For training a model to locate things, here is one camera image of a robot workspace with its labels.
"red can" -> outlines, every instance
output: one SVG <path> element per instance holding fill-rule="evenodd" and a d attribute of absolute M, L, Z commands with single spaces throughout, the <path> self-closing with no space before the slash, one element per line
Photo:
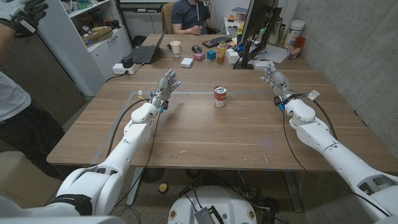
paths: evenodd
<path fill-rule="evenodd" d="M 214 105 L 216 107 L 224 107 L 226 100 L 226 88 L 223 86 L 217 86 L 214 88 Z"/>

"desk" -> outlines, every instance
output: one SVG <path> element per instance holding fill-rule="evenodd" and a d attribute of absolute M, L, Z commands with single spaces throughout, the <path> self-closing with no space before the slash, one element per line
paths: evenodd
<path fill-rule="evenodd" d="M 150 35 L 144 45 L 156 44 L 159 37 Z M 166 35 L 160 46 L 160 58 L 153 64 L 144 65 L 134 75 L 107 82 L 47 160 L 51 164 L 84 166 L 104 161 L 109 141 L 104 143 L 98 159 L 93 161 L 93 158 L 112 131 L 131 92 L 154 91 L 161 76 L 172 68 L 182 85 L 172 94 L 169 109 L 160 117 L 148 167 L 302 171 L 287 146 L 282 113 L 274 106 L 272 89 L 260 79 L 263 71 L 232 70 L 232 65 L 225 61 L 209 65 L 207 59 L 195 61 L 191 68 L 180 66 L 184 57 L 192 57 L 193 45 L 201 45 L 204 40 L 215 37 L 217 35 Z M 182 42 L 180 58 L 174 58 L 166 47 L 172 40 Z M 312 70 L 300 56 L 294 61 L 284 60 L 276 67 L 288 77 L 295 92 L 315 89 L 321 93 L 317 100 L 346 147 L 376 169 L 384 172 L 398 170 L 398 162 L 322 73 Z M 218 85 L 228 90 L 224 108 L 213 106 L 213 89 Z M 128 104 L 136 100 L 137 93 Z M 314 104 L 309 105 L 320 119 L 326 121 Z M 113 146 L 122 138 L 129 114 L 123 118 Z M 319 153 L 299 141 L 288 120 L 287 135 L 303 166 L 310 171 L 332 171 Z M 149 139 L 137 150 L 132 166 L 145 165 L 151 144 L 152 139 Z"/>

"monitor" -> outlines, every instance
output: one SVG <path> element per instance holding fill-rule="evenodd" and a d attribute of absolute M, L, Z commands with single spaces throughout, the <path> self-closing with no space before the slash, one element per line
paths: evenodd
<path fill-rule="evenodd" d="M 244 52 L 240 69 L 253 69 L 248 62 L 267 47 L 267 40 L 274 28 L 282 8 L 277 7 L 279 0 L 250 0 L 246 22 L 239 45 L 243 44 Z M 266 27 L 258 46 L 250 52 L 251 37 L 256 38 L 262 28 Z"/>

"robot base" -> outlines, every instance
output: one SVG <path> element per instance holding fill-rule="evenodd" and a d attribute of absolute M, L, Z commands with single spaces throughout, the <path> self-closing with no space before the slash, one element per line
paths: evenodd
<path fill-rule="evenodd" d="M 200 205 L 203 208 L 214 206 L 225 224 L 257 223 L 252 205 L 238 193 L 219 186 L 202 186 L 195 188 L 195 192 Z M 198 200 L 192 190 L 187 192 L 187 197 L 183 195 L 174 202 L 170 209 L 168 224 L 198 223 L 193 209 L 193 206 L 195 206 L 196 210 L 201 210 Z M 211 217 L 215 223 L 219 223 L 214 213 L 211 214 Z"/>

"chair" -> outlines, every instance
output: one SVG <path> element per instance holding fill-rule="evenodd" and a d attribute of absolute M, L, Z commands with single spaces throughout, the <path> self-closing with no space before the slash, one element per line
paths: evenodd
<path fill-rule="evenodd" d="M 166 34 L 174 34 L 173 24 L 172 24 L 172 9 L 175 2 L 170 2 L 164 4 L 162 7 L 162 28 L 163 32 L 166 29 Z"/>
<path fill-rule="evenodd" d="M 61 181 L 45 175 L 19 151 L 0 152 L 0 195 L 22 208 L 44 206 Z"/>
<path fill-rule="evenodd" d="M 171 19 L 171 13 L 175 2 L 164 4 L 162 7 L 162 28 L 163 31 L 166 29 L 166 34 L 174 34 L 173 24 Z M 220 32 L 219 28 L 205 27 L 207 34 L 217 34 Z"/>

